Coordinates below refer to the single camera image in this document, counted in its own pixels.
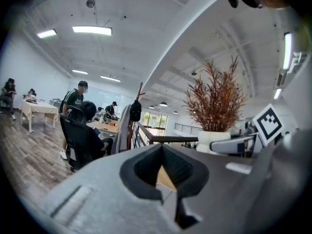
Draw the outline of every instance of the ceiling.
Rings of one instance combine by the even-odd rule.
[[[232,9],[227,0],[95,0],[94,8],[86,1],[33,0],[20,26],[68,76],[101,82],[100,75],[111,76],[134,94],[143,82],[142,102],[165,100],[169,111],[180,109],[194,78],[206,77],[203,61],[226,70],[231,56],[238,56],[236,78],[245,94],[273,97],[283,36],[295,25],[287,20],[287,10],[251,9],[243,3]],[[77,34],[74,25],[112,27],[113,35]],[[37,37],[49,29],[57,36]]]

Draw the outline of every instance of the ceiling light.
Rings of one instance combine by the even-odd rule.
[[[285,55],[283,69],[289,69],[289,63],[292,55],[292,35],[291,33],[285,34]]]
[[[52,30],[41,32],[37,34],[37,36],[39,36],[40,38],[45,38],[45,37],[55,36],[56,34],[57,33],[55,32],[55,30],[52,29]]]
[[[75,72],[75,73],[80,73],[80,74],[85,74],[85,75],[88,74],[87,72],[79,71],[79,70],[74,70],[74,69],[73,69],[73,72]]]
[[[168,105],[167,105],[167,103],[166,103],[165,101],[161,102],[159,105],[160,105],[161,107],[168,107]]]
[[[275,96],[274,96],[274,99],[278,99],[280,93],[282,92],[282,89],[281,88],[278,88],[276,93],[275,93]]]
[[[101,78],[120,82],[120,80],[118,80],[118,79],[114,79],[114,78],[110,78],[110,77],[106,77],[106,76],[101,76]]]
[[[109,27],[97,27],[97,26],[73,26],[75,33],[95,33],[102,35],[112,35],[112,28]]]

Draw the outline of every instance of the metal railing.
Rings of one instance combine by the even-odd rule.
[[[156,143],[184,143],[195,141],[198,141],[197,137],[155,136],[142,126],[140,122],[136,122],[133,126],[132,143],[134,148]]]
[[[182,124],[175,124],[175,130],[184,132],[184,133],[188,133],[191,135],[198,135],[199,132],[202,132],[203,130],[199,127],[192,127],[192,126],[186,126],[186,125],[182,125]]]

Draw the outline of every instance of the black mesh chair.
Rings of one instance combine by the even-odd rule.
[[[70,170],[79,170],[93,161],[90,152],[90,132],[86,117],[79,108],[69,106],[66,115],[60,115],[60,124],[67,141],[66,156]]]

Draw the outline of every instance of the brown branches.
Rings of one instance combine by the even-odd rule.
[[[245,105],[247,97],[243,95],[234,76],[237,64],[237,57],[235,60],[232,58],[229,70],[219,72],[213,68],[212,63],[206,62],[203,65],[209,82],[204,83],[199,77],[195,79],[195,86],[189,85],[184,102],[191,118],[204,131],[225,132],[239,121],[239,109]]]

